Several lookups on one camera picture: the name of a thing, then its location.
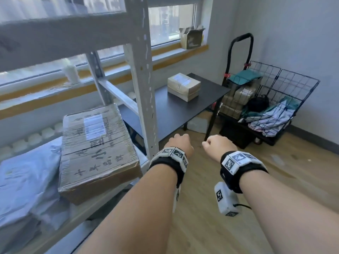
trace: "metal shelving unit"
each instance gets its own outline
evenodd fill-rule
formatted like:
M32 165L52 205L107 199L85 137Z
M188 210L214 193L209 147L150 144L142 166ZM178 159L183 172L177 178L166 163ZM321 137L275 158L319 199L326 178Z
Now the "metal shelving unit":
M86 54L100 98L112 103L111 94L140 118L147 157L140 150L142 172L159 151L155 93L151 83L152 55L147 0L121 0L121 12L11 21L0 25L0 72ZM105 78L97 50L123 45L136 94L135 103ZM51 235L40 235L19 253L44 253L128 183L86 201Z

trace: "baseboard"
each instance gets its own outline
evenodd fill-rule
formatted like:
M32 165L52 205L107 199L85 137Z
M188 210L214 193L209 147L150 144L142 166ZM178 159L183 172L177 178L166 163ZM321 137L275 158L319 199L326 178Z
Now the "baseboard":
M294 125L290 125L288 128L287 128L287 131L290 132L291 134L294 134L298 137L300 137L301 139L303 140L306 140L306 141L309 141L310 143L312 144L315 144L325 150L328 150L330 152L333 152L335 154L339 154L339 145L332 142L332 141L329 141L329 140L326 140L320 136L317 136L315 134L312 134L310 132L307 132L299 127L296 127Z

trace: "forearm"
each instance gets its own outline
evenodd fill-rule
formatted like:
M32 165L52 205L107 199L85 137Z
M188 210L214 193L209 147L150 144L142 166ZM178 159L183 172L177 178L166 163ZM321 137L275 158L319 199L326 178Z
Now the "forearm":
M152 167L97 227L79 254L165 253L176 183L177 174L171 167Z
M338 252L338 214L263 171L242 175L240 188L275 253Z

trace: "window sill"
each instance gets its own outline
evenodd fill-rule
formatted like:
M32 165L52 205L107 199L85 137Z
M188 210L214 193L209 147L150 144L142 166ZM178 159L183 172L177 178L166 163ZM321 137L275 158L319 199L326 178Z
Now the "window sill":
M180 48L180 43L155 48L152 50L153 71L188 59L206 50L208 50L208 45L192 50L184 50ZM106 78L113 85L132 80L130 66L126 62L105 67L104 70ZM66 85L67 79L59 78L0 96L0 119L19 115L97 90L88 70L80 70L79 75L81 82L76 85Z

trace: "wheel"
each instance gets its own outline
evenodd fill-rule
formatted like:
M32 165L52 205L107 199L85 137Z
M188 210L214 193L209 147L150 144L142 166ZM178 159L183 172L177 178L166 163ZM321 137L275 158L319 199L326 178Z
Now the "wheel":
M253 141L256 145L261 145L262 144L262 140L259 138L255 138Z

